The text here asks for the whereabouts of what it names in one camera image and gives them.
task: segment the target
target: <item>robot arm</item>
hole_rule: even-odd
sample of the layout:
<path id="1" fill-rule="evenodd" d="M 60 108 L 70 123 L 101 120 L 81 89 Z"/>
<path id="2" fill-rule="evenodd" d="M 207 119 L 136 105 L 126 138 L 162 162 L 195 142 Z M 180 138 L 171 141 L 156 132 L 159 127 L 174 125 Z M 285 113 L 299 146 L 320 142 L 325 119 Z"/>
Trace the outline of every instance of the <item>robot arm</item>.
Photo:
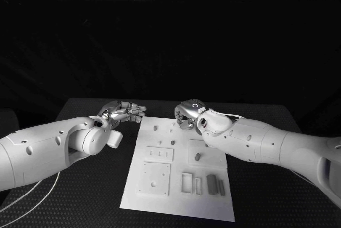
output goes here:
<path id="1" fill-rule="evenodd" d="M 341 137 L 288 132 L 268 123 L 208 109 L 198 100 L 175 109 L 184 130 L 197 129 L 207 145 L 239 159 L 282 166 L 311 182 L 341 208 Z"/>
<path id="2" fill-rule="evenodd" d="M 26 128 L 0 139 L 0 191 L 28 185 L 96 155 L 106 144 L 117 148 L 122 121 L 140 123 L 146 107 L 112 102 L 97 116 L 77 117 Z"/>

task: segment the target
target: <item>black background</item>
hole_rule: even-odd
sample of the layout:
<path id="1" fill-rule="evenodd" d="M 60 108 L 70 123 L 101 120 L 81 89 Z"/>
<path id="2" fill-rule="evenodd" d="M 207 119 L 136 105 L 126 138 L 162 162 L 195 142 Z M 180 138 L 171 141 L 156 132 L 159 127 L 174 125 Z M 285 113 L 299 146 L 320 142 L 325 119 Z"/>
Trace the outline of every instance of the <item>black background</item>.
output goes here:
<path id="1" fill-rule="evenodd" d="M 285 105 L 304 133 L 341 135 L 338 0 L 0 0 L 0 14 L 21 128 L 71 97 L 197 98 Z"/>

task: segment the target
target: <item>dark table surface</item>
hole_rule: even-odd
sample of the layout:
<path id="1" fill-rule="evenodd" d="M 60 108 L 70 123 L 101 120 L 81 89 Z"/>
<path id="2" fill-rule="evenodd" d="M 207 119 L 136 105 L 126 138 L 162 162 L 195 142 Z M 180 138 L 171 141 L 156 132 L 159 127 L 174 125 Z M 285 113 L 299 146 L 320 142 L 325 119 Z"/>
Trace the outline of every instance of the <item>dark table surface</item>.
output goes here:
<path id="1" fill-rule="evenodd" d="M 113 99 L 73 98 L 57 120 L 96 115 Z M 177 101 L 122 100 L 148 107 L 148 116 L 174 118 Z M 284 106 L 207 103 L 217 111 L 268 122 L 299 132 Z M 55 189 L 32 213 L 8 227 L 341 227 L 341 211 L 318 188 L 279 166 L 250 163 L 227 156 L 236 223 L 120 209 L 139 124 L 116 128 L 125 135 L 119 149 L 77 162 L 61 172 Z M 16 219 L 38 204 L 55 181 L 45 179 L 35 191 L 0 214 L 0 225 Z M 10 191 L 3 207 L 34 185 Z"/>

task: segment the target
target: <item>white cable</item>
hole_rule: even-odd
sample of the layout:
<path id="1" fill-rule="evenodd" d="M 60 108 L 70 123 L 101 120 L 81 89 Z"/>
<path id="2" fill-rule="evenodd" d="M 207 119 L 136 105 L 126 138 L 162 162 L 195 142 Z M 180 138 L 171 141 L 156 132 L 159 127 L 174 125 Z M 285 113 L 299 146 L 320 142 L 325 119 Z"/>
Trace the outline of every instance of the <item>white cable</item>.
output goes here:
<path id="1" fill-rule="evenodd" d="M 13 220 L 12 222 L 9 222 L 6 225 L 0 226 L 0 228 L 6 227 L 9 224 L 12 224 L 13 222 L 16 222 L 19 219 L 22 219 L 34 210 L 35 208 L 41 205 L 41 203 L 44 202 L 44 200 L 48 198 L 49 196 L 49 193 L 52 192 L 54 188 L 55 188 L 55 184 L 57 184 L 57 181 L 58 181 L 58 178 L 60 178 L 60 173 L 57 175 L 57 178 L 55 178 L 55 183 L 54 183 L 54 186 L 47 194 L 47 196 L 44 197 L 44 199 L 41 200 L 41 202 L 38 203 L 38 205 L 16 219 Z"/>
<path id="2" fill-rule="evenodd" d="M 39 182 L 36 183 L 36 185 L 32 187 L 32 189 L 18 198 L 18 200 L 16 200 L 6 208 L 3 208 L 3 209 L 0 210 L 0 213 L 2 213 L 8 208 L 10 208 L 10 207 L 26 197 L 26 195 L 32 192 L 32 190 L 36 188 L 36 186 L 39 185 L 41 182 L 42 182 L 42 181 L 39 181 Z"/>
<path id="3" fill-rule="evenodd" d="M 217 114 L 220 114 L 220 115 L 234 116 L 234 117 L 237 117 L 237 118 L 245 118 L 243 116 L 239 116 L 239 115 L 220 113 L 220 112 L 214 111 L 211 108 L 210 108 L 210 111 L 214 112 L 214 113 L 217 113 Z"/>

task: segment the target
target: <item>table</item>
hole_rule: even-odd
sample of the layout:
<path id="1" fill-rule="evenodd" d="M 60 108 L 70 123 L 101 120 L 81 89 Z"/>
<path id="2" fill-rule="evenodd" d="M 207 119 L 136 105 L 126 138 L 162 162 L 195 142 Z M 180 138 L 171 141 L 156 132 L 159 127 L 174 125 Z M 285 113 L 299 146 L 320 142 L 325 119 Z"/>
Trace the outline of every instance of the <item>table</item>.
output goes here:
<path id="1" fill-rule="evenodd" d="M 73 98 L 57 120 L 96 115 L 116 99 Z M 174 118 L 180 101 L 127 100 L 148 107 L 146 114 Z M 223 113 L 268 122 L 299 132 L 285 106 L 207 103 Z M 116 128 L 125 135 L 119 149 L 109 146 L 96 156 L 77 162 L 61 172 L 57 187 L 34 212 L 8 227 L 338 227 L 341 211 L 318 188 L 279 166 L 250 163 L 227 155 L 230 189 L 236 223 L 120 209 L 139 124 L 125 122 Z M 5 224 L 36 205 L 55 181 L 49 177 L 36 190 L 0 215 Z M 12 190 L 9 205 L 34 185 Z"/>

